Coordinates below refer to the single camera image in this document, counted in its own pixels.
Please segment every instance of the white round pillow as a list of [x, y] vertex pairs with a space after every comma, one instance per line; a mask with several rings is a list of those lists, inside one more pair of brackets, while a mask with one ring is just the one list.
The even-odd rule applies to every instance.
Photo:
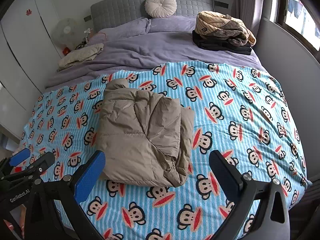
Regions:
[[176, 0], [146, 0], [144, 7], [152, 18], [165, 18], [175, 13], [177, 2]]

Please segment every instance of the pile of clothes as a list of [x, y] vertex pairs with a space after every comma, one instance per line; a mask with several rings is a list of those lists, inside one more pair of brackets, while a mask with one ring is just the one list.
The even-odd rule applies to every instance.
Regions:
[[242, 20], [218, 12], [198, 13], [193, 42], [201, 49], [250, 55], [256, 38]]
[[78, 65], [83, 61], [94, 60], [94, 58], [103, 51], [103, 46], [103, 43], [98, 43], [82, 49], [73, 50], [58, 61], [58, 71]]
[[138, 186], [179, 187], [188, 177], [194, 111], [172, 99], [109, 82], [101, 104], [97, 150], [106, 155], [106, 179]]

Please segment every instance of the white wardrobe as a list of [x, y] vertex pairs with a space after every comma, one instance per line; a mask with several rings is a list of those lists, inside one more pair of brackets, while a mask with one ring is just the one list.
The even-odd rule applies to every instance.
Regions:
[[15, 137], [20, 138], [60, 58], [36, 0], [15, 0], [0, 29], [0, 125]]

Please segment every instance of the window frame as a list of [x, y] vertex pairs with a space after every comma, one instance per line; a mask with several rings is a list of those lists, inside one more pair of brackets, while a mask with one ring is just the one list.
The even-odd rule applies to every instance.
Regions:
[[320, 49], [318, 51], [305, 37], [285, 23], [288, 12], [288, 2], [289, 0], [279, 0], [276, 23], [295, 37], [317, 59], [317, 61], [320, 62]]

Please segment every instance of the bolt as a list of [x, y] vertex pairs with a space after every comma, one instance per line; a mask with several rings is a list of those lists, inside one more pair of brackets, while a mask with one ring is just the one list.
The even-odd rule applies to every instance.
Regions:
[[280, 184], [279, 179], [273, 179], [272, 182], [273, 182], [274, 184], [276, 184], [276, 185], [279, 185], [279, 184]]
[[65, 175], [65, 176], [63, 176], [63, 180], [64, 181], [69, 181], [69, 180], [71, 180], [71, 175]]
[[248, 173], [243, 174], [244, 180], [250, 181], [252, 178]]
[[35, 180], [35, 184], [36, 184], [36, 185], [40, 184], [41, 182], [42, 182], [41, 179], [36, 179], [36, 180]]

